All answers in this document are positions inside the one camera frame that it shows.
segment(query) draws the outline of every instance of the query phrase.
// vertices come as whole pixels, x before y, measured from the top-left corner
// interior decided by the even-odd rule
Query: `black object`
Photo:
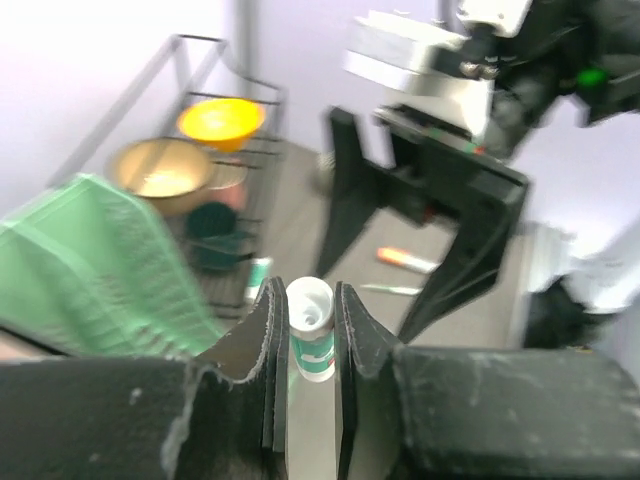
[[[583,2],[583,9],[597,45],[590,67],[607,76],[598,85],[577,85],[577,97],[588,107],[583,124],[591,126],[640,109],[640,3],[591,0]]]
[[[468,35],[469,38],[458,50],[434,47],[431,67],[451,77],[473,80],[483,77],[486,67],[497,67],[498,39],[495,28],[488,24],[477,24],[469,30]]]
[[[510,160],[522,141],[541,126],[560,94],[556,57],[502,72],[493,94],[491,118],[482,142],[487,154]]]
[[[538,60],[553,51],[566,53],[565,66],[574,64],[573,59],[584,56],[595,44],[591,25],[582,14],[583,4],[589,1],[533,0],[518,34],[499,40],[501,66]]]
[[[591,314],[567,292],[566,277],[531,295],[523,348],[559,349],[588,345],[598,338],[613,314]]]
[[[170,107],[164,118],[150,119],[151,123],[147,127],[152,130],[157,128],[156,137],[184,138],[176,129],[176,121],[185,108],[210,98],[226,97],[206,90],[207,85],[211,84],[209,80],[214,74],[214,69],[216,71],[220,69],[219,63],[238,81],[253,85],[255,88],[252,91],[256,92],[256,97],[250,100],[260,104],[266,112],[263,127],[247,142],[243,150],[234,152],[231,158],[219,152],[215,155],[218,164],[237,166],[240,163],[248,169],[245,180],[248,193],[247,206],[238,219],[239,228],[252,234],[252,238],[246,242],[247,259],[239,263],[237,268],[223,273],[207,272],[198,268],[193,270],[209,303],[215,310],[216,317],[239,319],[244,315],[245,309],[244,294],[251,272],[249,258],[259,255],[263,228],[268,222],[279,180],[280,164],[284,154],[281,133],[286,95],[281,88],[246,75],[237,67],[227,47],[228,44],[224,40],[197,35],[175,35],[168,39],[96,128],[52,176],[49,186],[59,187],[76,172],[82,171],[86,165],[104,162],[102,155],[105,153],[109,155],[109,152],[105,152],[103,148],[105,142],[111,139],[112,134],[126,128],[124,122],[129,111],[143,95],[148,93],[150,88],[153,88],[152,84],[157,84],[156,80],[164,75],[167,69],[175,69],[177,89],[174,98],[168,98]],[[204,52],[202,61],[196,65],[191,64],[189,57],[189,51],[194,48]],[[157,158],[149,158],[149,161],[141,166],[138,175],[143,177],[147,174],[153,168],[154,161],[157,161]],[[166,219],[166,221],[180,248],[188,256],[191,251],[191,241],[186,235],[185,216]]]
[[[0,365],[0,478],[286,479],[284,285],[194,361]]]
[[[252,253],[243,247],[254,235],[238,229],[238,213],[220,202],[206,203],[187,216],[191,258],[199,268],[230,270]]]
[[[336,289],[338,479],[637,479],[640,395],[599,355],[408,347]]]
[[[392,208],[416,226],[428,224],[434,213],[459,224],[398,333],[409,342],[495,285],[529,182],[485,156],[464,132],[404,106],[378,110],[393,147],[396,166],[390,170],[362,155],[353,114],[333,108],[328,117],[335,178],[316,276],[330,271],[379,208]]]

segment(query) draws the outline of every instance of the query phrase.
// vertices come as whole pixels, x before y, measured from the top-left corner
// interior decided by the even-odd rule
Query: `screw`
[[[479,65],[471,62],[462,62],[460,64],[460,71],[467,77],[474,77],[478,73]]]
[[[482,69],[481,76],[485,80],[493,80],[498,76],[498,69],[496,67],[485,66]]]

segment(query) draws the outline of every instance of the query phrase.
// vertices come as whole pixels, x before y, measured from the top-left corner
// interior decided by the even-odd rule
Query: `cup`
[[[315,277],[301,277],[287,287],[291,347],[301,375],[315,383],[335,373],[333,289]]]
[[[242,253],[252,233],[238,229],[238,213],[221,202],[206,203],[187,217],[194,262],[205,270],[230,270],[251,254]]]

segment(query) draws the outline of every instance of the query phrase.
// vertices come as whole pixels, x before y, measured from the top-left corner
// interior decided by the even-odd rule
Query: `orange marker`
[[[437,263],[430,262],[423,258],[414,257],[404,250],[393,247],[379,248],[378,260],[423,274],[429,274],[438,268]]]

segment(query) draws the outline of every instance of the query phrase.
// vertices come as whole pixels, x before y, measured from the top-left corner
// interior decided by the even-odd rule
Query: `yellow bowl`
[[[242,149],[264,120],[265,111],[256,103],[216,98],[185,110],[178,119],[178,128],[193,140],[230,153]]]

